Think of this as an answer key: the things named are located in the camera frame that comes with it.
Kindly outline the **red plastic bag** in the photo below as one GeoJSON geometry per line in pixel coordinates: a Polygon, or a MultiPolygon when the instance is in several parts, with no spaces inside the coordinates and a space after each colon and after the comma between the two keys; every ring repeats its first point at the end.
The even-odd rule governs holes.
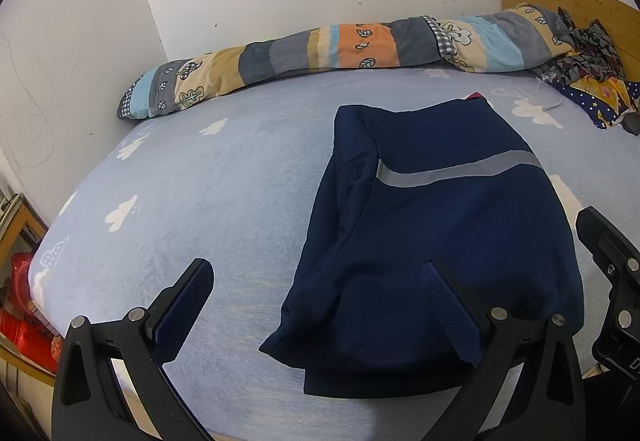
{"type": "Polygon", "coordinates": [[[1,334],[17,351],[48,372],[58,371],[61,340],[58,333],[44,323],[32,301],[28,283],[31,253],[14,253],[6,299],[1,310],[1,334]]]}

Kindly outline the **long patchwork bolster pillow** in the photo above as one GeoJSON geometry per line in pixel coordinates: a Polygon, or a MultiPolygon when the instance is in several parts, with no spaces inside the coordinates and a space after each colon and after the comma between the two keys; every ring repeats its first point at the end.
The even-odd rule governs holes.
{"type": "Polygon", "coordinates": [[[121,120],[147,120],[284,77],[360,68],[416,68],[446,61],[470,73],[530,70],[572,51],[561,17],[523,4],[460,20],[412,16],[334,24],[160,64],[135,80],[121,120]]]}

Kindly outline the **light blue cloud bedsheet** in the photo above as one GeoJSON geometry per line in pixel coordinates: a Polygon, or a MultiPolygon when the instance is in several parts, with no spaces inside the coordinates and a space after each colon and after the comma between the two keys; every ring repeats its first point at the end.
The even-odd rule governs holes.
{"type": "Polygon", "coordinates": [[[196,258],[215,287],[171,383],[213,435],[238,440],[417,440],[451,400],[334,400],[259,351],[277,327],[345,104],[425,108],[479,92],[524,138],[568,218],[596,207],[639,237],[639,140],[600,130],[527,74],[452,68],[322,73],[261,84],[132,129],[79,184],[29,270],[60,331],[78,315],[121,319],[149,305],[196,258]]]}

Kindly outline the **navy blue jacket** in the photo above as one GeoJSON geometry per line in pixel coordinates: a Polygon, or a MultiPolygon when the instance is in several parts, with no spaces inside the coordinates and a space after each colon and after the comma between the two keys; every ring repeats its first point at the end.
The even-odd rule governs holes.
{"type": "Polygon", "coordinates": [[[585,320],[573,234],[540,161],[482,96],[409,111],[341,106],[277,329],[262,352],[320,397],[460,386],[480,335],[435,263],[518,319],[585,320]]]}

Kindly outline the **grey patterned crumpled garment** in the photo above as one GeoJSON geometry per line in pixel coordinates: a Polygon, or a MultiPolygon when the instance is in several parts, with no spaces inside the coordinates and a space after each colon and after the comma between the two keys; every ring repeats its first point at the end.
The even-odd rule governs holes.
{"type": "Polygon", "coordinates": [[[572,50],[533,68],[532,72],[544,82],[570,86],[579,79],[590,77],[599,83],[610,78],[625,80],[625,68],[611,36],[598,19],[586,27],[578,27],[570,12],[563,8],[556,14],[568,31],[572,50]]]}

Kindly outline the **yellow blue star pillow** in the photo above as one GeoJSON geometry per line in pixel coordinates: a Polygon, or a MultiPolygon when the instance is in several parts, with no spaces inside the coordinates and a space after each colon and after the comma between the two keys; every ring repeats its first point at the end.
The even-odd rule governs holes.
{"type": "Polygon", "coordinates": [[[620,124],[627,114],[639,113],[639,84],[615,77],[598,82],[585,76],[570,85],[550,84],[559,94],[574,102],[599,129],[620,124]]]}

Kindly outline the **wooden bed headboard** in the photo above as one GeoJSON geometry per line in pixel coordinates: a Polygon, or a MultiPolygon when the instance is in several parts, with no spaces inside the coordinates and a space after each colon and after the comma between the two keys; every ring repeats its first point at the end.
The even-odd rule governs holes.
{"type": "Polygon", "coordinates": [[[620,55],[626,78],[638,82],[640,72],[640,12],[619,0],[501,0],[503,8],[527,2],[551,11],[559,7],[570,12],[574,22],[587,26],[598,19],[611,36],[620,55]]]}

